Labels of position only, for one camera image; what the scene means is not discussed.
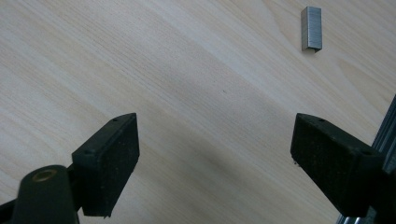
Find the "desk surface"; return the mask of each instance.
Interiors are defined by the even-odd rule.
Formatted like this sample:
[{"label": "desk surface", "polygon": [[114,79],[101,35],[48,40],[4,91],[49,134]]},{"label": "desk surface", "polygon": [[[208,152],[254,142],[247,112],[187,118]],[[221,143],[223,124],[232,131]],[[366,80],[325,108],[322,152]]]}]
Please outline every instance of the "desk surface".
[{"label": "desk surface", "polygon": [[[323,50],[300,13],[322,8]],[[0,203],[109,119],[141,157],[112,218],[82,223],[334,223],[293,164],[296,113],[371,144],[396,90],[396,4],[1,1]]]}]

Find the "light wood surface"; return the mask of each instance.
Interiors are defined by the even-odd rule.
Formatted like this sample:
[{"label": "light wood surface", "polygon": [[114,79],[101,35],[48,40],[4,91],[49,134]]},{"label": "light wood surface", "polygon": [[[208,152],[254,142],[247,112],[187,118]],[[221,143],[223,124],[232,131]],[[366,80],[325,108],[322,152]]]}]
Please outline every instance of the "light wood surface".
[{"label": "light wood surface", "polygon": [[[300,13],[322,8],[323,50]],[[296,113],[371,144],[396,91],[396,2],[0,1],[0,203],[108,120],[141,157],[112,218],[82,223],[334,223],[293,164]]]}]

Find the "round hole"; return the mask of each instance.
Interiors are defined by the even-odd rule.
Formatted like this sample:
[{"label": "round hole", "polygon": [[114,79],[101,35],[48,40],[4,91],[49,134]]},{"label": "round hole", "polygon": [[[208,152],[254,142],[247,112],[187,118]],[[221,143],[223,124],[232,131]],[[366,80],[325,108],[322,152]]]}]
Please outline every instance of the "round hole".
[{"label": "round hole", "polygon": [[33,176],[33,181],[35,182],[43,182],[48,179],[51,179],[53,176],[56,175],[56,170],[44,170],[40,171]]},{"label": "round hole", "polygon": [[84,154],[85,155],[91,155],[91,154],[93,154],[93,152],[94,151],[92,149],[87,149],[87,150],[84,151]]},{"label": "round hole", "polygon": [[363,153],[364,155],[367,155],[367,156],[373,155],[373,153],[371,151],[368,151],[368,150],[363,150],[361,153]]}]

